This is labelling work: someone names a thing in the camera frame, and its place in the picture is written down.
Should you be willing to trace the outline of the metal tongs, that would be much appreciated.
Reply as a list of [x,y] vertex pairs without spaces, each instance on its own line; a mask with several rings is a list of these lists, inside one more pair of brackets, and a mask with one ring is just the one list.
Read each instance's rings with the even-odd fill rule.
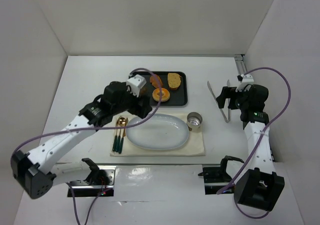
[[223,117],[224,121],[226,123],[229,123],[231,121],[231,109],[230,108],[227,109],[227,115],[226,115],[224,113],[224,110],[223,110],[224,105],[221,103],[221,101],[219,99],[217,99],[217,96],[215,95],[215,93],[214,93],[214,91],[212,89],[210,81],[208,80],[206,84],[207,84],[207,87],[209,89],[209,92],[211,93],[212,97],[214,98],[214,100],[215,100],[215,102],[216,102],[216,104],[217,104],[217,106],[218,106],[218,108],[219,108],[219,110],[220,110],[220,112],[222,114],[222,117]]

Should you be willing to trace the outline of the orange glazed pastry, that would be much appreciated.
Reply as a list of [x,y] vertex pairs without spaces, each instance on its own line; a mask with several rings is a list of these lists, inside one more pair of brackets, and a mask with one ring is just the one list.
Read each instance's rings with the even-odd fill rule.
[[162,82],[161,78],[157,74],[151,75],[150,78],[149,78],[149,82],[156,89],[159,88],[159,87],[163,87],[163,82]]

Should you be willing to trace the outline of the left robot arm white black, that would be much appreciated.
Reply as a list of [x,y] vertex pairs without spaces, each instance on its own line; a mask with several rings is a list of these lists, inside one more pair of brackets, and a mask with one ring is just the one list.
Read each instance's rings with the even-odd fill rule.
[[31,199],[38,199],[51,189],[57,178],[51,170],[58,160],[99,130],[109,130],[113,117],[123,112],[138,116],[142,122],[151,118],[150,98],[144,92],[146,80],[136,75],[125,82],[113,81],[103,94],[86,104],[61,131],[48,133],[49,140],[24,153],[20,149],[34,141],[20,144],[12,153],[13,177]]

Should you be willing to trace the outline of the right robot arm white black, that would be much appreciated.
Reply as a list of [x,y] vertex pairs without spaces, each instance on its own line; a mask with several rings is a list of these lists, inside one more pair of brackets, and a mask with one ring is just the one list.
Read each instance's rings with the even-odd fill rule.
[[240,120],[247,139],[249,156],[230,181],[234,186],[234,202],[271,212],[282,193],[285,181],[277,175],[271,156],[269,116],[264,112],[269,91],[261,85],[245,85],[244,89],[224,86],[216,98],[219,108],[241,111]]

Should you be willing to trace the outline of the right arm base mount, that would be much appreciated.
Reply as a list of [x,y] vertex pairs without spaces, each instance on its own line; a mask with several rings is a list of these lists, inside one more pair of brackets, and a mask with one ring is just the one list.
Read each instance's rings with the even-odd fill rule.
[[219,165],[204,166],[202,168],[202,172],[200,172],[198,176],[203,177],[206,195],[215,195],[219,189],[223,188],[232,180],[233,176],[227,172],[229,161],[244,163],[241,158],[226,155]]

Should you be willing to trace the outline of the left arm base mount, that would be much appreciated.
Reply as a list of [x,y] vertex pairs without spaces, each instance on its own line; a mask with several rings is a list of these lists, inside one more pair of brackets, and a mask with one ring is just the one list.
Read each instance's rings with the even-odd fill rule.
[[90,158],[83,158],[67,175],[70,190],[77,198],[114,195],[116,167],[98,165]]

